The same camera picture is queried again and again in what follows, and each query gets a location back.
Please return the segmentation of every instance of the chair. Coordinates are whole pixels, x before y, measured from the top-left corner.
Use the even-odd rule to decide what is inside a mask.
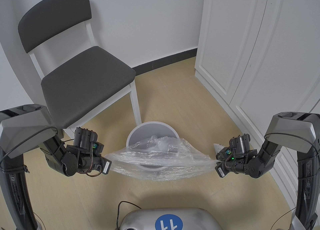
[[[70,138],[74,138],[76,127],[127,93],[130,93],[136,124],[141,124],[134,82],[136,72],[96,46],[91,17],[89,0],[42,0],[22,17],[18,25],[22,45],[42,79],[47,108],[57,127],[64,129]],[[34,48],[83,21],[92,47],[44,76]]]

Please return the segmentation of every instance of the floor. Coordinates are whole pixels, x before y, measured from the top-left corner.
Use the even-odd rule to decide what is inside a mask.
[[[136,77],[142,121],[171,125],[180,137],[202,153],[215,158],[213,143],[225,146],[240,130],[195,78],[195,58]],[[98,133],[105,145],[102,155],[125,147],[135,127],[129,95],[101,112],[85,128]],[[114,230],[121,200],[142,208],[199,207],[208,210],[224,230],[269,230],[289,210],[272,176],[259,179],[211,172],[199,177],[167,182],[142,181],[110,172],[97,178],[76,174],[65,177],[50,169],[44,154],[35,149],[25,154],[26,175],[34,212],[47,230]],[[15,230],[0,194],[0,227]],[[123,204],[120,221],[130,211]],[[291,213],[273,229],[289,228]]]

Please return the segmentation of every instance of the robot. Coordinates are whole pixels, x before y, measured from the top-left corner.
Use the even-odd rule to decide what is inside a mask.
[[[23,153],[39,147],[50,168],[73,176],[108,174],[112,162],[101,156],[97,133],[77,128],[73,146],[64,146],[45,106],[23,105],[0,111],[0,185],[17,230],[42,230],[28,194]],[[274,165],[282,146],[297,151],[298,198],[289,230],[312,230],[318,218],[320,115],[282,112],[274,115],[259,152],[250,149],[250,136],[233,137],[218,154],[216,171],[259,178]],[[91,175],[92,170],[98,174]],[[209,212],[198,208],[137,210],[129,213],[117,230],[222,230]]]

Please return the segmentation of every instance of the wall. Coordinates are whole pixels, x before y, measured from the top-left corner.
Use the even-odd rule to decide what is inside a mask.
[[[19,38],[18,20],[14,13],[12,0],[0,0],[0,9],[0,43],[7,60],[34,103],[45,105],[40,77],[30,57],[24,52]]]
[[[17,19],[39,1],[13,0]],[[131,67],[198,46],[203,0],[90,0],[90,3],[98,45]],[[79,24],[40,46],[36,56],[41,58],[40,65],[46,74],[89,46],[85,27]]]
[[[0,44],[0,111],[24,104],[32,104],[32,100],[14,74]]]

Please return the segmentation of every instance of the white chair leg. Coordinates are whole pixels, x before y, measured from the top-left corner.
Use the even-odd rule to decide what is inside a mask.
[[[136,120],[136,124],[138,126],[139,124],[142,124],[142,121],[141,121],[141,115],[140,115],[140,109],[139,109],[139,103],[138,103],[136,83],[134,81],[130,83],[130,88],[131,88],[130,98],[131,98],[134,119]]]
[[[63,129],[66,134],[71,138],[71,139],[74,139],[75,138],[75,133],[71,130],[70,127],[66,128],[66,129]]]

